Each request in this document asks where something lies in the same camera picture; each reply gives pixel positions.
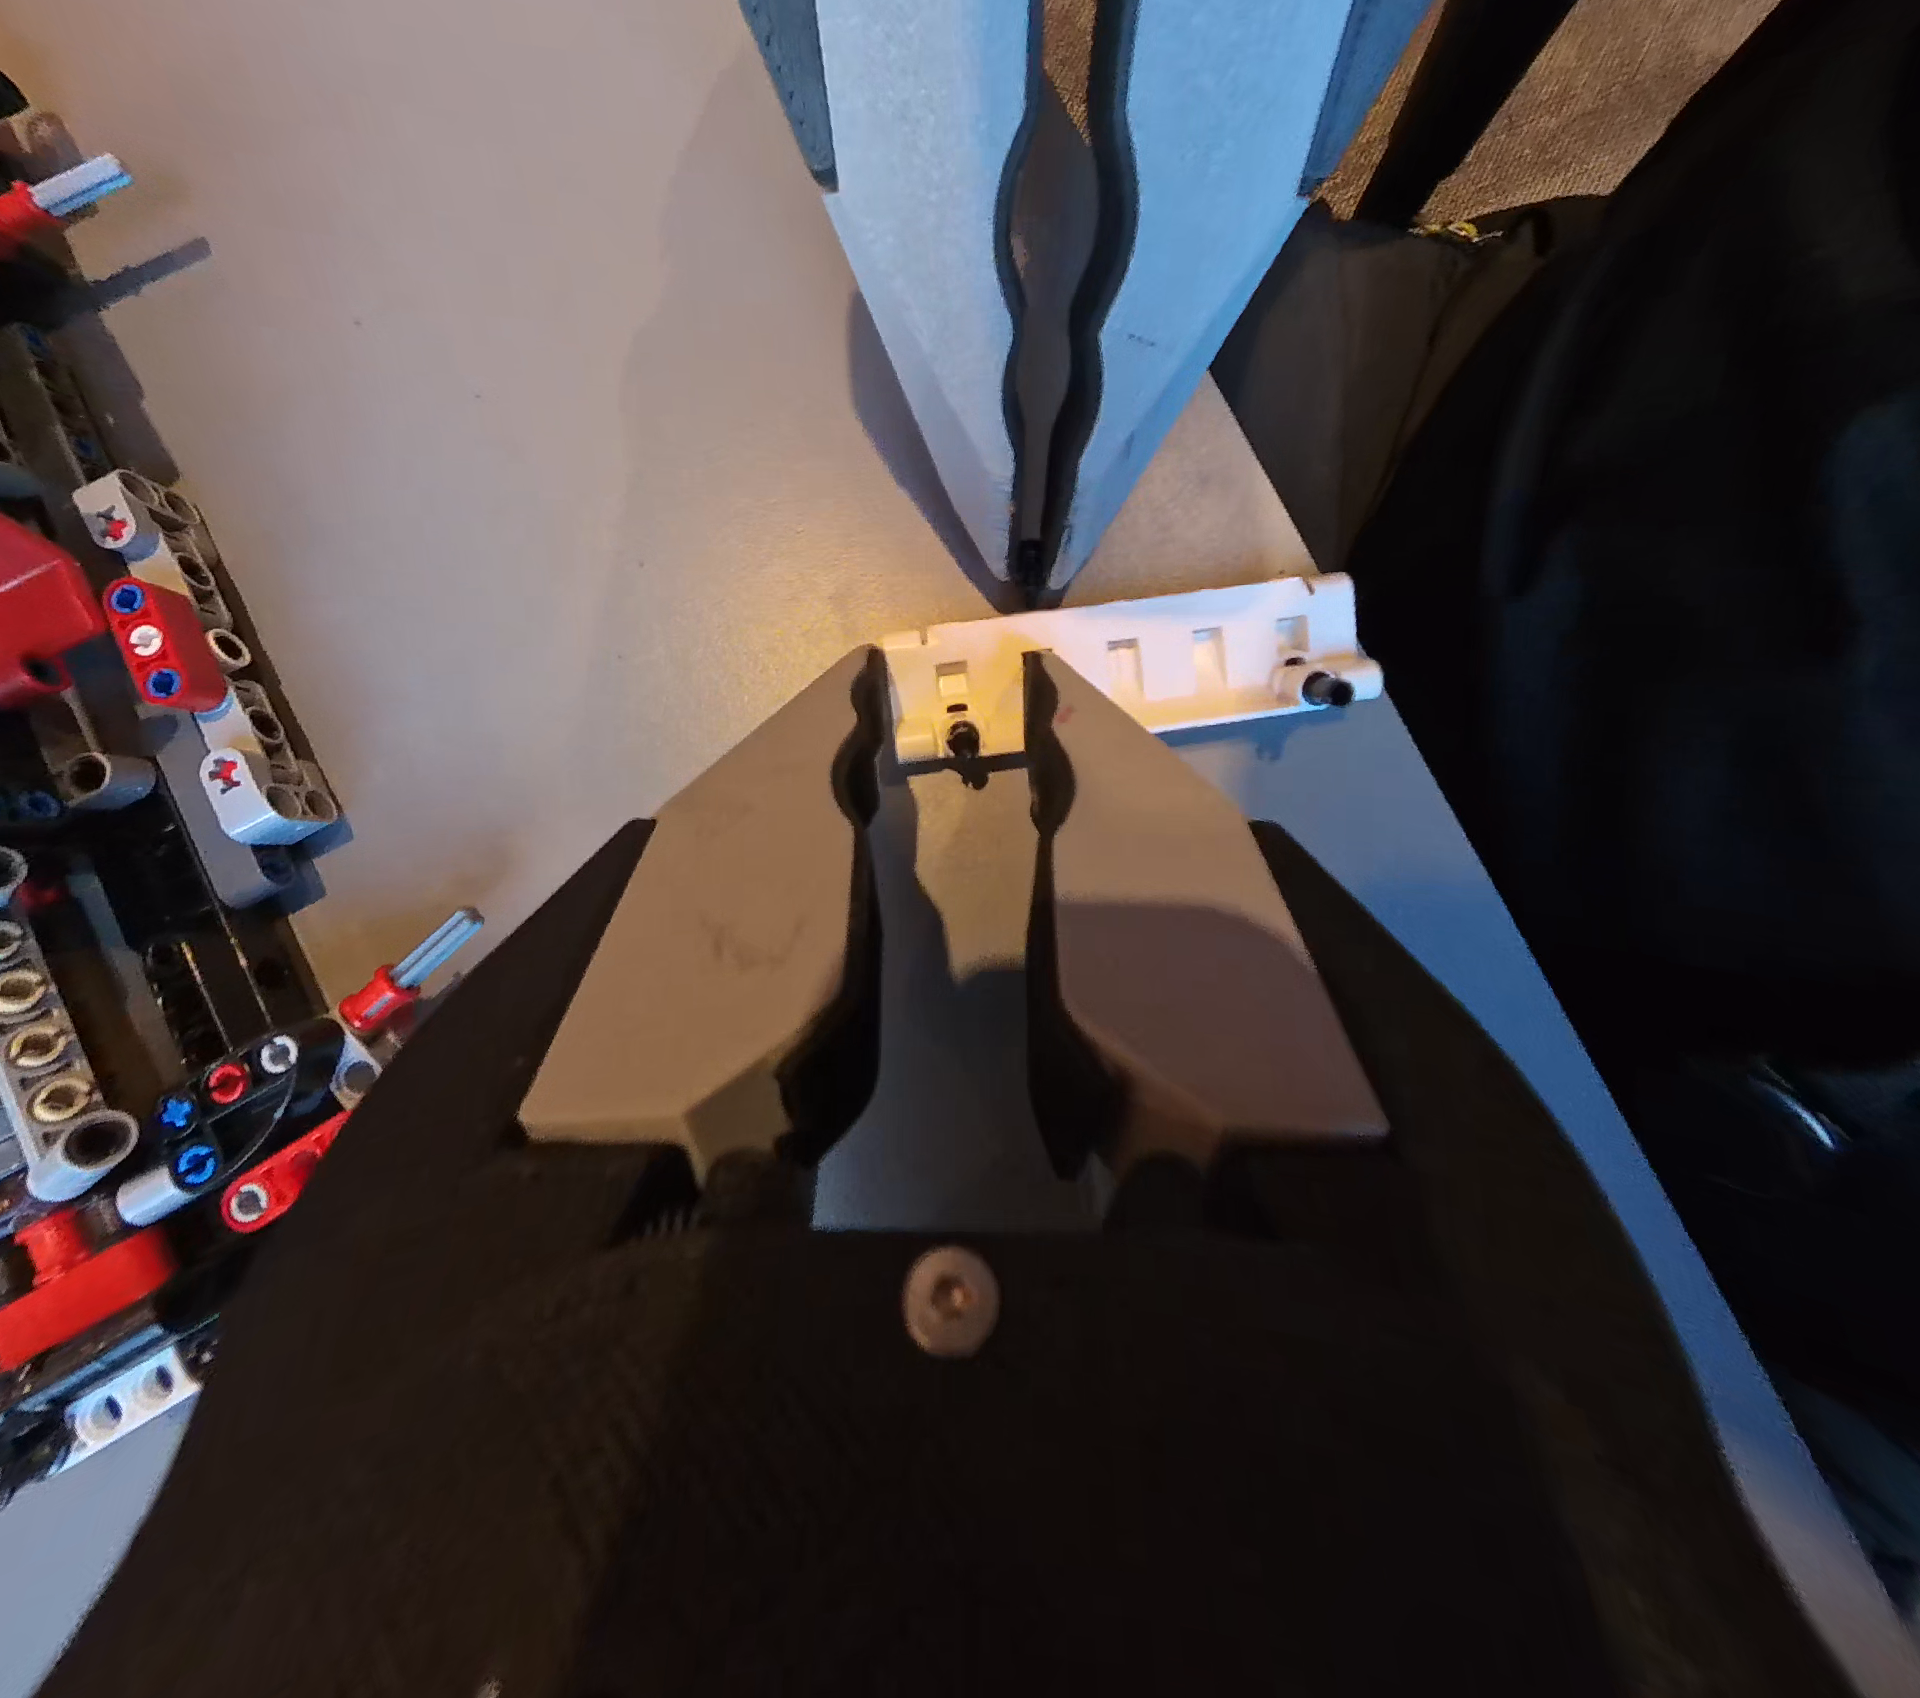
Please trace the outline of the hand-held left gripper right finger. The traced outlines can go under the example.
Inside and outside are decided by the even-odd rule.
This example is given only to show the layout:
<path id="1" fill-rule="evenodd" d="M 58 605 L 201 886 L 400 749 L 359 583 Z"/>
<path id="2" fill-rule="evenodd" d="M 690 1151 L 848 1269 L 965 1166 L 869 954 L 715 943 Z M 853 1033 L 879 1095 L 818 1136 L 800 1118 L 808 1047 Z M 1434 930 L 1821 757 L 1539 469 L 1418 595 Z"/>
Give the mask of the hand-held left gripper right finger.
<path id="1" fill-rule="evenodd" d="M 1053 1169 L 1358 1149 L 1389 1118 L 1250 820 L 1058 654 L 1020 672 L 1026 1085 Z"/>

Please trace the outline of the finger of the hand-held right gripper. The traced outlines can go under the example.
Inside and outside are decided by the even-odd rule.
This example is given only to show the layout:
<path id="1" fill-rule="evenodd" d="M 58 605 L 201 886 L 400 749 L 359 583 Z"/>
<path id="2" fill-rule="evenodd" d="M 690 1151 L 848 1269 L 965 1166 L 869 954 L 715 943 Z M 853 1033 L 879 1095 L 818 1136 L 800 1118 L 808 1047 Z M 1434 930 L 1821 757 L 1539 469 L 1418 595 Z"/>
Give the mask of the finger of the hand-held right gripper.
<path id="1" fill-rule="evenodd" d="M 1092 557 L 1305 210 L 1355 0 L 1096 0 L 1098 214 L 1069 309 L 1039 587 Z"/>
<path id="2" fill-rule="evenodd" d="M 1026 296 L 1013 206 L 1043 82 L 1043 0 L 813 0 L 832 221 L 957 524 L 1020 576 Z"/>

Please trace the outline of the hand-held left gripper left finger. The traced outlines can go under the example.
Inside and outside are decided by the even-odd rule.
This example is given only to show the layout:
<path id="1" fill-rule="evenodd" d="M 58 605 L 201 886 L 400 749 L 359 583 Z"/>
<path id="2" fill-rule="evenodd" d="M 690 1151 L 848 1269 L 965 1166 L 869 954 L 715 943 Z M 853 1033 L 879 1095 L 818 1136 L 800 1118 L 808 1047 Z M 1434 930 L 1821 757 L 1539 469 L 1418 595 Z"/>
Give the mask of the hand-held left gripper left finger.
<path id="1" fill-rule="evenodd" d="M 859 645 L 661 807 L 523 1097 L 531 1139 L 817 1166 L 853 1130 L 881 1069 L 885 728 Z"/>

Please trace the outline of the white building brick panel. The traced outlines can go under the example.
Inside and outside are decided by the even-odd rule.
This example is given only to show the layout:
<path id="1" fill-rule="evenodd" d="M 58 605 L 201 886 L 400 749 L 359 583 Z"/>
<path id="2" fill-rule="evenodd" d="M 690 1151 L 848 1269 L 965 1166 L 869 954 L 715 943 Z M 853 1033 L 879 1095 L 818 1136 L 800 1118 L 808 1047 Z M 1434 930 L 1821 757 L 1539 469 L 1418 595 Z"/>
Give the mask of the white building brick panel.
<path id="1" fill-rule="evenodd" d="M 1380 666 L 1362 650 L 1356 591 L 1344 574 L 948 619 L 893 633 L 881 651 L 893 754 L 908 772 L 959 768 L 946 754 L 957 715 L 981 728 L 975 764 L 1019 757 L 1024 667 L 1037 654 L 1069 666 L 1155 733 L 1332 711 L 1296 702 L 1310 672 L 1353 679 L 1356 702 L 1385 691 Z"/>

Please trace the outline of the person's dark clothing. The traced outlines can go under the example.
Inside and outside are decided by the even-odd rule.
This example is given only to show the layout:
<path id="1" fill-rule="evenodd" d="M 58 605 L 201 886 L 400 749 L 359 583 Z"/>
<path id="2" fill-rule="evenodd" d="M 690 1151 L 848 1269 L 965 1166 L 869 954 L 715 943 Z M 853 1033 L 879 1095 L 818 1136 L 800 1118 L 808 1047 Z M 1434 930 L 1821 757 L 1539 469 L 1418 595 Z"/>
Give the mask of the person's dark clothing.
<path id="1" fill-rule="evenodd" d="M 1917 0 L 1578 0 L 1360 221 L 1426 41 L 1212 374 L 1917 1611 Z"/>

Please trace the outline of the building brick toy car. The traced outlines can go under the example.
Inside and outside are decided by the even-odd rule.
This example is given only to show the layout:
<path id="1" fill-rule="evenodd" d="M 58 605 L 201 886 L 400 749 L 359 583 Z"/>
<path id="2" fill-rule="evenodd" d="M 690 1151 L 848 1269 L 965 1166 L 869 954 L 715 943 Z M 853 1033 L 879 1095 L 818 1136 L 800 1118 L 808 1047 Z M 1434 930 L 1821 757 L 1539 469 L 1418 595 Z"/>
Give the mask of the building brick toy car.
<path id="1" fill-rule="evenodd" d="M 76 221 L 132 183 L 4 77 L 3 1500 L 205 1387 L 460 908 L 330 999 L 293 930 L 335 798 L 180 484 L 72 334 Z"/>

